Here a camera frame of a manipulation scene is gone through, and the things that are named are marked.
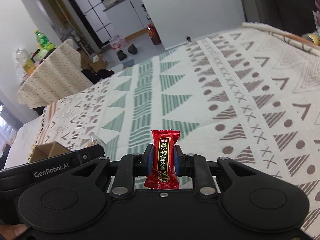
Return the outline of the person's left hand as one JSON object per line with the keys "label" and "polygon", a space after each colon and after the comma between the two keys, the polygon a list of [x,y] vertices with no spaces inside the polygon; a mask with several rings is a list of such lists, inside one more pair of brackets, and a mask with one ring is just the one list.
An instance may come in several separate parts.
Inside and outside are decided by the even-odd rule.
{"label": "person's left hand", "polygon": [[27,230],[24,224],[18,225],[1,225],[0,234],[1,239],[12,240],[16,239],[18,236],[22,235]]}

